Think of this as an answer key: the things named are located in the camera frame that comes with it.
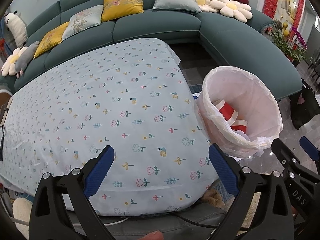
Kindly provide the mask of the person's left hand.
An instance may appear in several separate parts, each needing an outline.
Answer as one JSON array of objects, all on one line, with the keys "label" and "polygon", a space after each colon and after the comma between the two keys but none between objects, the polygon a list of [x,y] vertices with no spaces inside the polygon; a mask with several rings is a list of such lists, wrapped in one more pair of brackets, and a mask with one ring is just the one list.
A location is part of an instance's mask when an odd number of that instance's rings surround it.
[{"label": "person's left hand", "polygon": [[163,240],[163,239],[164,239],[163,233],[161,233],[160,231],[154,231],[138,240]]}]

